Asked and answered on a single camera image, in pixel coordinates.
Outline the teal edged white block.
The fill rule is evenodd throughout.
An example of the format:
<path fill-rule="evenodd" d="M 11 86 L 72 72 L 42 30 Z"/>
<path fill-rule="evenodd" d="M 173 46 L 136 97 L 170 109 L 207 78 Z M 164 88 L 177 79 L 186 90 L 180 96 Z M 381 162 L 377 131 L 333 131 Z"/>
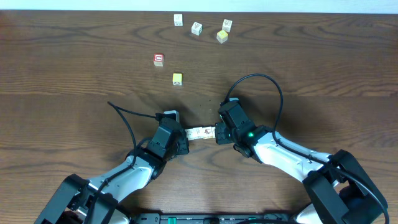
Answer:
<path fill-rule="evenodd" d="M 216 135 L 215 127 L 212 126 L 212 127 L 211 127 L 211 137 L 212 137 L 212 138 L 215 138 L 215 135 Z"/>

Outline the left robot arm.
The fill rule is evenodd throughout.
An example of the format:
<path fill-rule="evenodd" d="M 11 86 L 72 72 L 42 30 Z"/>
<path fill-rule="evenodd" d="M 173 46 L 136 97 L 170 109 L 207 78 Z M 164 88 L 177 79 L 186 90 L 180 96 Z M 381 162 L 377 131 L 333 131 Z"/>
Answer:
<path fill-rule="evenodd" d="M 85 216 L 83 223 L 130 223 L 120 202 L 158 178 L 166 163 L 188 154 L 188 138 L 178 111 L 156 115 L 159 127 L 146 146 L 137 146 L 124 162 L 105 174 L 83 179 L 69 175 L 42 210 L 36 223 L 58 223 L 65 209 Z"/>

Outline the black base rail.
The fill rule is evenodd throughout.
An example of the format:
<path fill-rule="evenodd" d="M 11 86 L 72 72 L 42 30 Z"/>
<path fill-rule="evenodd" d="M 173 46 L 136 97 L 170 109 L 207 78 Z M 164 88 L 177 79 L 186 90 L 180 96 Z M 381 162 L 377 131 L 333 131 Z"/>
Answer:
<path fill-rule="evenodd" d="M 142 213 L 133 218 L 135 224 L 233 224 L 248 220 L 280 220 L 292 222 L 290 215 L 285 213 L 247 213 L 247 214 L 159 214 Z"/>

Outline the red top block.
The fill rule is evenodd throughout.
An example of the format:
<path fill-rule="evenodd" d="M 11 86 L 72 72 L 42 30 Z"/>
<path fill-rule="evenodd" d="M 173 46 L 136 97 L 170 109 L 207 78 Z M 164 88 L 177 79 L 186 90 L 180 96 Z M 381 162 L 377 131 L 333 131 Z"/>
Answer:
<path fill-rule="evenodd" d="M 156 67 L 164 66 L 164 54 L 154 54 L 153 63 Z"/>

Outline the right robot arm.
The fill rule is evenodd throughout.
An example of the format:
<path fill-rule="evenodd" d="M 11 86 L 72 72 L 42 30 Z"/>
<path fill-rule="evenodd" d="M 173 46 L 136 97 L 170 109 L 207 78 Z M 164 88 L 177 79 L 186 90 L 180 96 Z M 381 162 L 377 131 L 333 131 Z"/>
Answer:
<path fill-rule="evenodd" d="M 388 204 L 356 158 L 340 150 L 317 152 L 256 126 L 237 99 L 220 104 L 216 142 L 261 164 L 274 166 L 303 183 L 311 203 L 293 217 L 297 223 L 372 223 Z"/>

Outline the yellow top soccer block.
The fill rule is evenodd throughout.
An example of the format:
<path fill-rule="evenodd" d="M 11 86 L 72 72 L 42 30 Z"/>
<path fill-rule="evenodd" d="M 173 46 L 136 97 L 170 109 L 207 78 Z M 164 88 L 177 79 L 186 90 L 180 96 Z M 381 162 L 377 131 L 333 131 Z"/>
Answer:
<path fill-rule="evenodd" d="M 172 82 L 173 82 L 173 85 L 181 86 L 182 85 L 182 74 L 174 73 L 172 75 Z"/>

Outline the green edged white block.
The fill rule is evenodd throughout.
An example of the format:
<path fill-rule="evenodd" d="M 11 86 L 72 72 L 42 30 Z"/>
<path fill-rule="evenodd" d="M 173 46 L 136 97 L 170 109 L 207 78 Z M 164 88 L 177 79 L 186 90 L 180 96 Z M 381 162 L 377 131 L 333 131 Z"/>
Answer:
<path fill-rule="evenodd" d="M 186 132 L 186 135 L 187 135 L 187 139 L 189 141 L 192 141 L 192 140 L 195 139 L 195 134 L 193 133 L 193 129 L 186 129 L 185 132 Z"/>

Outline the yellow top far block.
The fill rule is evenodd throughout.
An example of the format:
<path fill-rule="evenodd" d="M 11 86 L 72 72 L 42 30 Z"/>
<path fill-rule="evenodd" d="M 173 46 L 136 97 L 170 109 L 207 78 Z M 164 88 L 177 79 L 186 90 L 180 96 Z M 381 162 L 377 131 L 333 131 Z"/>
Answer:
<path fill-rule="evenodd" d="M 216 39 L 219 43 L 223 44 L 228 40 L 228 36 L 229 34 L 225 30 L 220 30 L 216 35 Z"/>

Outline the white block brown picture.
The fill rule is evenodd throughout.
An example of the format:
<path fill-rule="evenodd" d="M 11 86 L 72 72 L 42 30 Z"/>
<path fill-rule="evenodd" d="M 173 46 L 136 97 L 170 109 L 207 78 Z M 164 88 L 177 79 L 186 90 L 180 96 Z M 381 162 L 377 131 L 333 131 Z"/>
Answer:
<path fill-rule="evenodd" d="M 203 139 L 210 139 L 211 137 L 211 126 L 203 127 L 202 129 Z"/>

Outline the white block number three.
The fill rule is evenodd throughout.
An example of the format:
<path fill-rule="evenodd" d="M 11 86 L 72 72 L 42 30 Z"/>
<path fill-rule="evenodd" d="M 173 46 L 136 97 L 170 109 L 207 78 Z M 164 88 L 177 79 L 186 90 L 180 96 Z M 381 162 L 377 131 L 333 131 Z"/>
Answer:
<path fill-rule="evenodd" d="M 199 22 L 194 22 L 191 28 L 192 34 L 200 35 L 203 30 L 203 25 Z"/>

